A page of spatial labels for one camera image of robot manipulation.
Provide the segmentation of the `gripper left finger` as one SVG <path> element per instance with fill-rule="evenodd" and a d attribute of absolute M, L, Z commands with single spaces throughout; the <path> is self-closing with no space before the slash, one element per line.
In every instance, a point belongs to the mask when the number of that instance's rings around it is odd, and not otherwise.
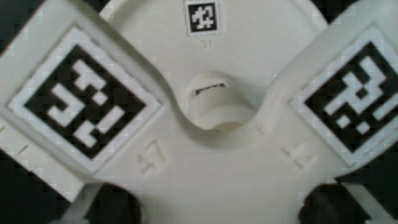
<path fill-rule="evenodd" d="M 59 224 L 142 224 L 140 203 L 114 184 L 87 184 Z"/>

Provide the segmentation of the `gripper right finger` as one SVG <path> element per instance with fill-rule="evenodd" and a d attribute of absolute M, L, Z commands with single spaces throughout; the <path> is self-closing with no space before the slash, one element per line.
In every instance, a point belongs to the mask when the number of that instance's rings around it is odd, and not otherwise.
<path fill-rule="evenodd" d="M 306 196 L 299 224 L 370 224 L 373 219 L 354 196 L 355 182 L 322 184 Z"/>

